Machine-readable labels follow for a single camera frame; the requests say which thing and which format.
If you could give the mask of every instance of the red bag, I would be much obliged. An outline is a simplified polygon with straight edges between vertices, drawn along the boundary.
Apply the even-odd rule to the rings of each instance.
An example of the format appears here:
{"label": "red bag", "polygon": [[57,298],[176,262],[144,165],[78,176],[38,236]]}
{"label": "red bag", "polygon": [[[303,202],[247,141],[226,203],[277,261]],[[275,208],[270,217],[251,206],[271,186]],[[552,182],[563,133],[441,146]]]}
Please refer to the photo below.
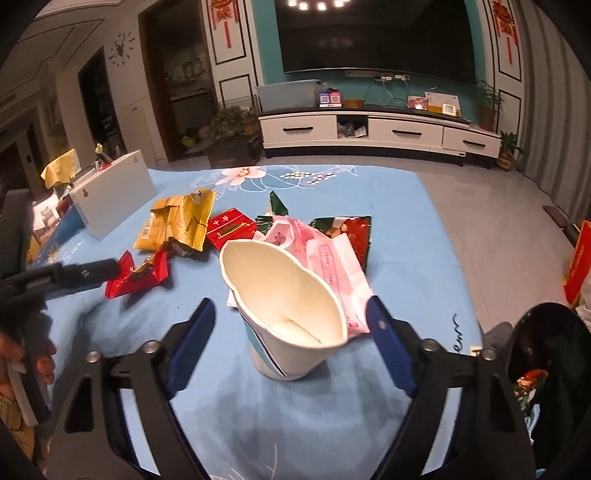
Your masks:
{"label": "red bag", "polygon": [[574,308],[579,304],[581,287],[589,269],[591,268],[591,222],[585,220],[581,227],[581,234],[574,249],[573,260],[570,263],[562,285],[569,305]]}

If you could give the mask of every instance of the door frame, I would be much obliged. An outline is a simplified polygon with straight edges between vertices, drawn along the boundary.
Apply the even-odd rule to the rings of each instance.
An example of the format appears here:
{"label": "door frame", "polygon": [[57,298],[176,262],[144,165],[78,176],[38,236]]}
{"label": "door frame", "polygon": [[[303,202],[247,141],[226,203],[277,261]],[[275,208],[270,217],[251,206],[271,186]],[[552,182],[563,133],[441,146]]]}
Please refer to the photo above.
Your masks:
{"label": "door frame", "polygon": [[[82,93],[82,87],[80,85],[80,76],[84,75],[92,66],[94,63],[96,63],[97,59],[102,59],[103,65],[105,67],[105,78],[107,81],[107,87],[109,89],[109,96],[111,97],[111,104],[113,105],[113,118],[115,120],[115,123],[117,125],[117,131],[119,132],[119,140],[121,140],[121,147],[123,148],[124,151],[127,151],[126,149],[126,145],[125,145],[125,139],[123,138],[123,132],[121,131],[121,126],[119,125],[119,119],[117,118],[117,111],[115,109],[115,103],[113,102],[113,94],[111,93],[111,83],[109,81],[109,75],[107,73],[107,69],[106,69],[106,57],[105,57],[105,49],[104,47],[99,48],[94,55],[84,64],[84,66],[78,71],[78,86],[80,88],[80,93]],[[82,94],[82,105],[84,106],[84,115],[86,116],[86,122],[88,123],[88,127],[90,130],[90,136],[94,137],[94,134],[92,132],[92,128],[90,127],[90,120],[88,118],[88,109],[86,107],[86,103],[84,102],[84,94]]]}
{"label": "door frame", "polygon": [[[174,117],[173,104],[170,101],[170,90],[166,83],[166,72],[164,70],[164,62],[160,52],[158,52],[160,58],[156,62],[153,62],[152,55],[154,55],[154,52],[150,51],[150,42],[152,41],[150,35],[154,35],[155,32],[150,30],[154,28],[154,22],[158,14],[183,1],[186,0],[158,0],[156,3],[143,10],[138,16],[139,42],[141,44],[142,56],[144,58],[144,70],[148,82],[150,101],[152,103],[152,108],[154,109],[154,116],[156,117],[158,132],[160,133],[160,138],[164,145],[164,151],[166,152],[169,161],[181,158],[183,150],[180,141],[178,141],[178,126]],[[209,45],[203,12],[201,9],[201,0],[194,0],[194,3],[197,8],[197,11],[195,12],[197,25],[201,28],[201,34],[206,46],[207,73],[210,78],[210,84],[212,86],[211,92],[213,94],[215,109],[217,111],[219,110],[219,100],[217,98],[213,79],[211,59],[209,58]],[[163,91],[166,93],[165,100],[163,99]]]}

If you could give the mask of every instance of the tile floor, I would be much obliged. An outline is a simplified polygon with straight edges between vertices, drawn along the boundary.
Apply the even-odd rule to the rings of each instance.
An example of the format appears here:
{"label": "tile floor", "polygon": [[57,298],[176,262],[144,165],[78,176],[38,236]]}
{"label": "tile floor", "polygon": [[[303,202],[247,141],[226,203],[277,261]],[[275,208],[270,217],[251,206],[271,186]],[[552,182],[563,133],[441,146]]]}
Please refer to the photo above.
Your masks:
{"label": "tile floor", "polygon": [[[564,303],[562,278],[573,247],[542,210],[550,198],[522,174],[482,167],[383,157],[283,157],[273,164],[356,164],[417,172],[431,195],[462,265],[482,329],[517,322],[543,301]],[[166,170],[202,170],[206,158]]]}

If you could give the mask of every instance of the cardboard box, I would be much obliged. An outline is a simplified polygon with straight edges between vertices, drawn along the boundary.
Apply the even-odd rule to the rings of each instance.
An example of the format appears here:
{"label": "cardboard box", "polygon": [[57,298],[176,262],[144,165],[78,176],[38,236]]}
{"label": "cardboard box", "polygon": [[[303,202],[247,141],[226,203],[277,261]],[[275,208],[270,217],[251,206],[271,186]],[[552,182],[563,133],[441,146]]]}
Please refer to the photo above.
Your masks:
{"label": "cardboard box", "polygon": [[70,197],[92,236],[102,240],[156,195],[141,150],[77,184]]}

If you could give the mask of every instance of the blue gripper pad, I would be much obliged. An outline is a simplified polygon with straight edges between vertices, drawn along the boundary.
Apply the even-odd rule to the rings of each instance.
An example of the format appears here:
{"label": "blue gripper pad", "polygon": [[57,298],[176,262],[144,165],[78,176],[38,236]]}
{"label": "blue gripper pad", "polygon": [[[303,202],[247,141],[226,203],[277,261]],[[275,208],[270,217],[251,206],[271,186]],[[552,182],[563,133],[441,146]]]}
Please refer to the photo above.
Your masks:
{"label": "blue gripper pad", "polygon": [[369,299],[365,307],[365,316],[394,385],[411,397],[417,391],[417,383],[413,376],[413,360],[392,327],[395,320],[375,296]]}
{"label": "blue gripper pad", "polygon": [[168,383],[166,383],[169,398],[173,398],[179,391],[187,387],[209,336],[212,334],[216,323],[216,308],[213,302],[209,299],[203,300],[189,322],[192,325],[170,360]]}

